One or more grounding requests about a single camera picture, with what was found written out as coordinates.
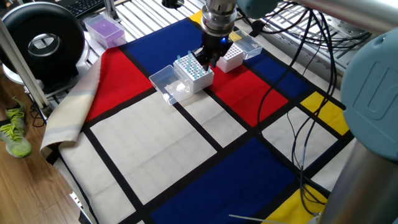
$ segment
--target purple box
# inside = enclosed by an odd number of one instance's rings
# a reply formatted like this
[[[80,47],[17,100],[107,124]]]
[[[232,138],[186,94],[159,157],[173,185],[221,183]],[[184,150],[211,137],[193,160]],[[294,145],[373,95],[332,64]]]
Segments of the purple box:
[[[86,22],[90,37],[106,49],[126,43],[124,28],[116,21],[104,15],[98,15]]]

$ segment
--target green shoe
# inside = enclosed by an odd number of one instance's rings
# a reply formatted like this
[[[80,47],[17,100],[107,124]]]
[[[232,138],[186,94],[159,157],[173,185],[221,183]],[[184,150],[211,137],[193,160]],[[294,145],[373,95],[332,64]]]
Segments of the green shoe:
[[[26,106],[23,102],[17,100],[16,97],[12,98],[19,104],[18,109],[7,110],[7,116],[11,120],[11,124],[15,125],[17,129],[25,135],[26,133],[26,124],[25,124],[25,114],[26,114]]]
[[[6,143],[7,152],[14,157],[22,158],[32,153],[32,146],[14,124],[0,127],[0,140]]]

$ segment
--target blue square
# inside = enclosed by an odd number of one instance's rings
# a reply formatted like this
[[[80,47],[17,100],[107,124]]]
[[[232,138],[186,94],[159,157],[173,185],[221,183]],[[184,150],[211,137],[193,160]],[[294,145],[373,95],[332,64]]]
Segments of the blue square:
[[[285,67],[264,53],[250,58],[246,61],[246,64],[256,69],[272,83],[277,82],[286,71]],[[300,96],[309,88],[301,78],[295,76],[292,72],[286,74],[284,79],[279,82],[278,87],[292,98]]]
[[[257,139],[248,141],[151,213],[156,224],[242,223],[294,181]]]
[[[123,47],[153,75],[172,65],[178,55],[184,57],[188,50],[198,49],[201,37],[201,30],[184,19]]]

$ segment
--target metal pole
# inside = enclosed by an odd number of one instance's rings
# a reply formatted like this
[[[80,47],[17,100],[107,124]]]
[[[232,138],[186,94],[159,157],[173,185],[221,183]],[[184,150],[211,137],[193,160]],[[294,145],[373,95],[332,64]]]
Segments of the metal pole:
[[[391,224],[398,213],[398,164],[356,142],[318,224]]]
[[[396,0],[295,1],[376,35],[398,27],[398,1]]]
[[[50,107],[49,101],[45,97],[42,89],[39,87],[39,84],[37,84],[35,77],[26,64],[22,54],[19,52],[17,45],[2,20],[0,20],[0,47],[8,56],[9,60],[17,70],[17,73],[21,76],[24,85],[30,91],[30,94],[39,108],[42,110],[48,109]]]
[[[116,22],[120,22],[119,16],[116,12],[116,7],[114,5],[114,1],[113,0],[104,0],[104,3],[105,3],[105,13],[110,18],[115,20]]]

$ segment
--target fabric mat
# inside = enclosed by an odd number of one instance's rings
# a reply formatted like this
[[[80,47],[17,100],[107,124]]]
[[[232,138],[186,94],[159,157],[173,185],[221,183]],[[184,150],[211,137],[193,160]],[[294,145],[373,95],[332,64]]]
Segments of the fabric mat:
[[[229,214],[261,219],[302,214],[297,168],[281,162],[290,162],[293,141],[287,113],[295,131],[308,117],[316,121],[305,155],[309,178],[353,139],[338,100],[329,97],[321,115],[313,115],[326,93],[297,72],[271,91],[257,124],[262,96],[287,67],[265,50],[229,73],[214,68],[212,86],[169,106],[148,77],[200,44],[198,24],[185,19],[108,49],[97,76],[90,76],[98,84],[95,97],[85,101],[92,101],[91,108],[79,109],[86,116],[83,127],[70,129],[75,122],[67,114],[80,105],[74,96],[51,115],[42,155],[82,195],[91,221],[220,224],[246,222]],[[62,116],[63,123],[52,128]],[[310,124],[298,137],[299,161]],[[299,210],[283,212],[291,208],[286,200]],[[301,215],[297,223],[305,219]]]

